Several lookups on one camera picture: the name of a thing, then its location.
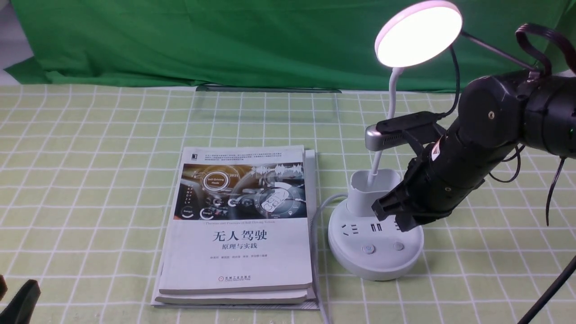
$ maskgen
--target book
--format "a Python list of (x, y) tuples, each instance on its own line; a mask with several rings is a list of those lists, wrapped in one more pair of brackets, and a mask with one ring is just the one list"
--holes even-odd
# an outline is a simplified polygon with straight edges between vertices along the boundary
[(314, 151), (185, 148), (154, 306), (315, 308)]

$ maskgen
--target lamp base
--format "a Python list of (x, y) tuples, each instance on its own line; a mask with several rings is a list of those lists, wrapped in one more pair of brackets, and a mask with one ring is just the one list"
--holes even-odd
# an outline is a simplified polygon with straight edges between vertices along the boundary
[(382, 222), (371, 215), (359, 217), (348, 211), (347, 201), (336, 207), (328, 224), (328, 244), (336, 260), (350, 273), (370, 281), (407, 274), (423, 250), (422, 227), (400, 232), (393, 216)]

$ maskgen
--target green grid tablecloth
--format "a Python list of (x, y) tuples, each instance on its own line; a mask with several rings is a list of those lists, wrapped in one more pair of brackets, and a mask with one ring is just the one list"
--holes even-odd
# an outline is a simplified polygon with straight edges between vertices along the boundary
[[(42, 296), (33, 323), (321, 323), (316, 311), (158, 310), (150, 291), (183, 146), (303, 144), (317, 149), (320, 199), (370, 167), (367, 125), (386, 94), (195, 93), (94, 86), (0, 88), (0, 273)], [(401, 94), (397, 114), (446, 111), (450, 95)], [(447, 127), (454, 119), (442, 121)], [(385, 152), (400, 172), (408, 146)], [(323, 294), (334, 324), (516, 323), (576, 252), (576, 165), (567, 161), (545, 226), (559, 160), (522, 153), (518, 179), (487, 179), (449, 218), (425, 226), (410, 275), (369, 282), (347, 273), (320, 231)], [(515, 161), (495, 175), (506, 179)], [(534, 323), (571, 323), (576, 285)]]

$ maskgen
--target glowing lamp light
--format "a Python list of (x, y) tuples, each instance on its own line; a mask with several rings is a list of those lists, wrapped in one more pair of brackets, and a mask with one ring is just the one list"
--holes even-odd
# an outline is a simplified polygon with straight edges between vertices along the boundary
[(458, 8), (443, 0), (416, 3), (392, 17), (374, 43), (378, 61), (389, 67), (409, 67), (447, 49), (462, 30)]

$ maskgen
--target green backdrop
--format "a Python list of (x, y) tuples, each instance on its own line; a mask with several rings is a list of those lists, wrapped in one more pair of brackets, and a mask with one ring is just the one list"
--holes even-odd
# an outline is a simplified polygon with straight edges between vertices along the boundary
[[(532, 63), (525, 22), (576, 38), (576, 0), (455, 0), (464, 29)], [(374, 38), (408, 0), (12, 0), (33, 59), (8, 68), (23, 84), (387, 89)], [(542, 38), (534, 44), (566, 69)], [(517, 69), (467, 39), (455, 44), (463, 85)], [(398, 88), (453, 91), (448, 52), (407, 69)]]

